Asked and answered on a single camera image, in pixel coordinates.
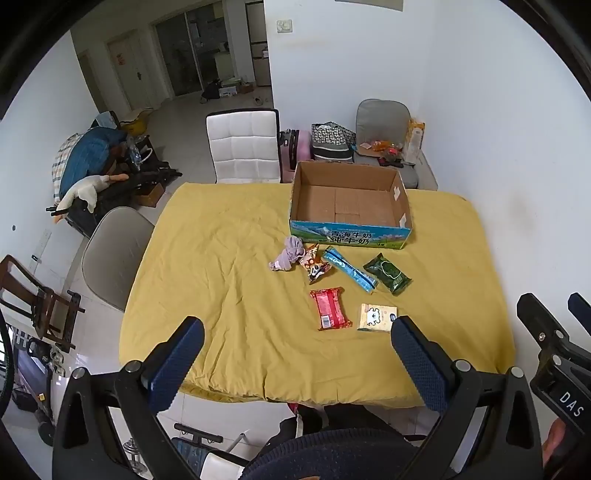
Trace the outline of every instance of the floor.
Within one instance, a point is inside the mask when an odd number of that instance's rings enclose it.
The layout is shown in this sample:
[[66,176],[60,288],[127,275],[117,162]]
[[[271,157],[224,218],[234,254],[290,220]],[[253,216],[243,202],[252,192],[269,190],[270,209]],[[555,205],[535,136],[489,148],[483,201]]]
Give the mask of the floor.
[[[170,162],[172,167],[182,171],[183,177],[167,187],[156,208],[139,208],[146,218],[156,223],[171,194],[184,182],[215,183],[205,117],[218,110],[255,106],[256,96],[263,100],[264,106],[272,106],[271,89],[259,88],[251,94],[210,100],[206,104],[199,102],[198,95],[186,95],[163,104],[152,113],[148,124],[152,144],[161,160]],[[74,261],[74,265],[76,262],[79,263],[79,258]],[[120,369],[118,343],[123,314],[105,304],[88,289],[79,266],[70,289],[82,295],[81,306],[86,309],[86,313],[79,314],[76,320],[73,335],[76,350],[71,355],[65,355],[66,377],[55,377],[54,380],[51,393],[56,419],[72,370],[86,367],[91,373],[99,374]],[[437,420],[437,415],[426,408],[370,410],[404,434],[427,433]],[[121,440],[127,441],[129,431],[121,412],[113,409],[112,415]],[[177,394],[171,407],[158,414],[160,423],[170,436],[181,435],[174,428],[176,422],[221,435],[225,439],[224,446],[244,432],[246,439],[233,452],[247,459],[256,455],[260,447],[277,433],[279,422],[290,416],[286,404],[263,401],[223,404],[184,394]]]

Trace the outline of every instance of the white plush toy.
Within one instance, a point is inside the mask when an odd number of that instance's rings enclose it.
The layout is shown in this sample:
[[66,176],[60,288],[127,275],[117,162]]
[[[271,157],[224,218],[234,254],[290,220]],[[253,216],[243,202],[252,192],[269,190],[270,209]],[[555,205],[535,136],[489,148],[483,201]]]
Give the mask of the white plush toy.
[[[93,213],[96,207],[98,192],[105,190],[114,181],[124,181],[129,178],[129,175],[122,173],[120,175],[90,175],[84,177],[82,180],[78,180],[70,189],[66,192],[61,202],[57,205],[56,211],[65,210],[72,206],[75,198],[84,200],[88,204],[88,211]],[[53,218],[53,222],[59,222],[64,215],[56,215]]]

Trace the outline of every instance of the person's finger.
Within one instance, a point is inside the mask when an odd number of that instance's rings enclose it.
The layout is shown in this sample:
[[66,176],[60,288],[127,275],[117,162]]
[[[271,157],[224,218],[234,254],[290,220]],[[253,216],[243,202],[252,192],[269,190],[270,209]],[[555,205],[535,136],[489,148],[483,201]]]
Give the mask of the person's finger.
[[550,460],[550,457],[564,439],[565,432],[566,425],[564,422],[560,419],[554,420],[548,432],[548,439],[542,445],[542,462],[544,465],[548,463],[548,460]]

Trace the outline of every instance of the blue package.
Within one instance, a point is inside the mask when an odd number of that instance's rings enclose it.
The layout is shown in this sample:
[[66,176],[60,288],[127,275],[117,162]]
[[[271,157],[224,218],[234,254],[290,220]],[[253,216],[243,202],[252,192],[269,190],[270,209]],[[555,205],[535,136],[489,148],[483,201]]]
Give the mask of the blue package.
[[368,293],[371,293],[378,284],[378,280],[376,278],[366,275],[361,270],[357,270],[353,265],[347,262],[334,247],[328,247],[326,250],[324,250],[324,253],[322,254],[322,260],[326,260],[332,266],[337,267],[338,269],[345,272],[348,276],[355,280],[357,285],[359,285]]

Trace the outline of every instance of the pink suitcase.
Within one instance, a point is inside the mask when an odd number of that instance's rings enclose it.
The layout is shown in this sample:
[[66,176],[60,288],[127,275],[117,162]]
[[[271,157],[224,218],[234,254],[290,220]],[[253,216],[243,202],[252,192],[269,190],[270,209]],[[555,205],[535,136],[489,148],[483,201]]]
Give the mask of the pink suitcase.
[[301,160],[310,160],[312,136],[308,130],[281,132],[281,172],[283,183],[294,179],[296,165]]

